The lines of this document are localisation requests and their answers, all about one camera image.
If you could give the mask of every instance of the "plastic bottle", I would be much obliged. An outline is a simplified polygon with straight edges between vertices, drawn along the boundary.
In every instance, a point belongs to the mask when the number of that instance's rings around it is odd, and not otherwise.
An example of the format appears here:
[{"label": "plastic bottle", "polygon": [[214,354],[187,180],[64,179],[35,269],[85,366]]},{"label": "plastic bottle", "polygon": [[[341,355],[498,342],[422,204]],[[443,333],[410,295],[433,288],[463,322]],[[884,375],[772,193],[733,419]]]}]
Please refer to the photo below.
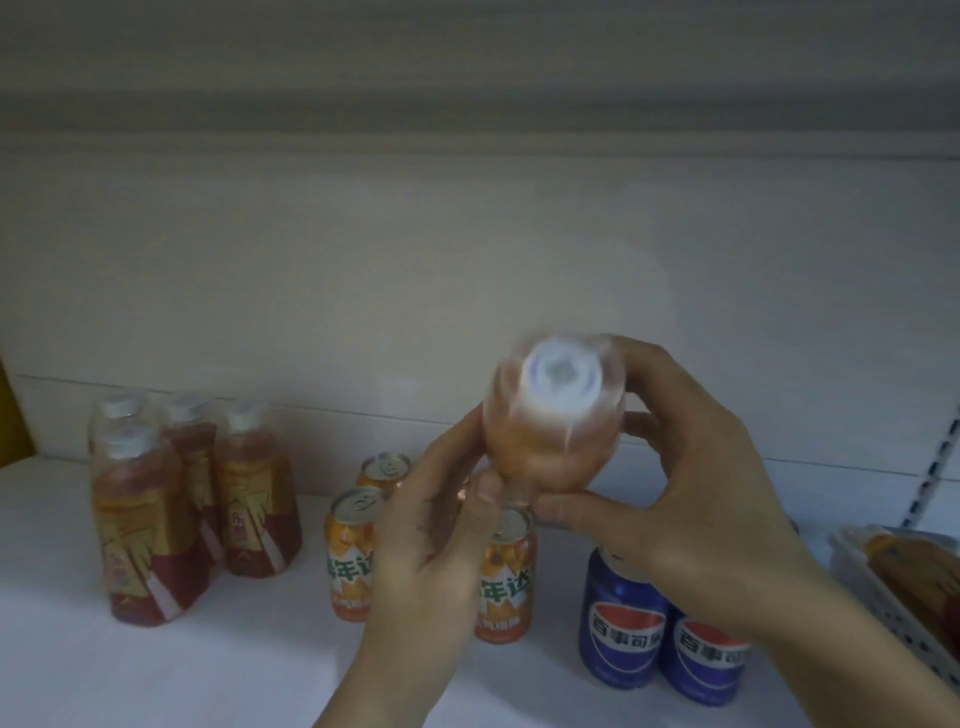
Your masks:
[{"label": "plastic bottle", "polygon": [[156,427],[129,425],[104,435],[95,472],[93,514],[113,616],[146,627],[174,619],[209,579],[180,459]]},{"label": "plastic bottle", "polygon": [[213,467],[217,439],[213,410],[213,398],[200,392],[181,392],[163,405],[163,434],[183,463],[187,492],[200,512],[200,533],[211,564],[224,556]]},{"label": "plastic bottle", "polygon": [[93,413],[86,429],[86,448],[91,459],[98,453],[104,435],[129,425],[154,425],[150,400],[142,389],[122,389],[103,395],[93,402]]},{"label": "plastic bottle", "polygon": [[562,463],[587,485],[616,448],[625,382],[623,360],[603,336],[532,337],[500,362],[484,400],[484,434],[508,502],[566,487],[542,482],[532,458]]},{"label": "plastic bottle", "polygon": [[234,404],[216,447],[227,568],[252,578],[286,569],[303,542],[290,460],[265,414],[262,404]]}]

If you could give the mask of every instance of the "can lid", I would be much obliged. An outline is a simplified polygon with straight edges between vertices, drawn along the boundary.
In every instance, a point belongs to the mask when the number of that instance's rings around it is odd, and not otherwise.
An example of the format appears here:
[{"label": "can lid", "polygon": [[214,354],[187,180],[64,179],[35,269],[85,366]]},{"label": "can lid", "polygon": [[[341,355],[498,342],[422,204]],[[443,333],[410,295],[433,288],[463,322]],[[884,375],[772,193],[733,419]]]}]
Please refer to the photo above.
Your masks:
[{"label": "can lid", "polygon": [[506,506],[490,540],[495,544],[512,544],[530,533],[532,528],[529,515],[519,508]]},{"label": "can lid", "polygon": [[622,556],[610,553],[605,546],[600,546],[600,558],[603,559],[603,563],[607,565],[607,568],[617,576],[637,584],[650,583],[650,579],[643,572],[643,569],[635,567],[633,564],[628,564]]},{"label": "can lid", "polygon": [[535,416],[573,422],[602,394],[600,356],[574,339],[545,339],[523,360],[517,395],[524,411]]},{"label": "can lid", "polygon": [[147,393],[142,389],[124,389],[100,400],[100,411],[108,420],[139,414],[146,406]]},{"label": "can lid", "polygon": [[227,410],[227,424],[231,432],[250,432],[263,426],[265,404],[253,400],[240,400]]},{"label": "can lid", "polygon": [[110,460],[139,457],[154,449],[159,441],[159,432],[151,425],[130,425],[108,432],[104,436],[104,445]]},{"label": "can lid", "polygon": [[362,470],[370,480],[397,480],[410,472],[410,458],[399,452],[380,452],[364,460]]},{"label": "can lid", "polygon": [[163,408],[171,423],[185,424],[204,418],[211,397],[201,392],[180,392],[166,401]]},{"label": "can lid", "polygon": [[379,488],[352,488],[333,501],[330,512],[339,523],[362,525],[376,521],[384,502]]}]

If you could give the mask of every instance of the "pepsi logo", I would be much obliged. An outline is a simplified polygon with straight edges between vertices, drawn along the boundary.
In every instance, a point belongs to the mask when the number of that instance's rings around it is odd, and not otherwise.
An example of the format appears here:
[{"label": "pepsi logo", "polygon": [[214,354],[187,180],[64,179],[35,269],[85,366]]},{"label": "pepsi logo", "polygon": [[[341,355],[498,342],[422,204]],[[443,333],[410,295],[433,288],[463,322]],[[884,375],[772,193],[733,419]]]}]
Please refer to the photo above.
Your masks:
[{"label": "pepsi logo", "polygon": [[682,662],[713,669],[738,669],[750,651],[750,643],[689,618],[677,622],[674,642]]},{"label": "pepsi logo", "polygon": [[590,636],[616,652],[651,652],[660,646],[666,616],[660,612],[599,601],[590,606]]}]

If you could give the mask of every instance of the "right hand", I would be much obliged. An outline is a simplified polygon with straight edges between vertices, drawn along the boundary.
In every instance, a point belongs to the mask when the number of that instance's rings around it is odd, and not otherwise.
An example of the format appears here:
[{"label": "right hand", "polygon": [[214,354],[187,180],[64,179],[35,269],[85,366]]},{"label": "right hand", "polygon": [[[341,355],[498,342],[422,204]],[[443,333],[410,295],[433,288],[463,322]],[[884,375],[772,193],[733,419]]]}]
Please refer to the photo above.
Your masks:
[{"label": "right hand", "polygon": [[614,340],[628,390],[650,410],[628,412],[624,431],[660,455],[666,488],[647,509],[579,492],[543,494],[535,511],[640,567],[685,613],[758,639],[768,590],[828,577],[791,528],[743,423],[663,348]]}]

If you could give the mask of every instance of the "orange soda can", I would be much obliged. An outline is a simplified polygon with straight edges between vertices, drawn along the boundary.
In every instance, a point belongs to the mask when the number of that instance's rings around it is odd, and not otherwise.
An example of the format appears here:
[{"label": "orange soda can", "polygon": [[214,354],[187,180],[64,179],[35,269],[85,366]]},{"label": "orange soda can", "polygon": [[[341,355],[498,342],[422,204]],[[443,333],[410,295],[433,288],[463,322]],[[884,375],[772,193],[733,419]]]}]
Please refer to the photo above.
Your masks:
[{"label": "orange soda can", "polygon": [[403,485],[403,478],[413,470],[410,458],[400,452],[380,452],[368,457],[357,474],[358,488],[379,488],[386,498]]},{"label": "orange soda can", "polygon": [[334,499],[324,521],[330,603],[344,621],[367,621],[373,525],[385,502],[379,488],[353,488]]},{"label": "orange soda can", "polygon": [[506,506],[487,543],[480,577],[480,613],[473,633],[491,644],[516,642],[530,629],[537,534],[530,513]]}]

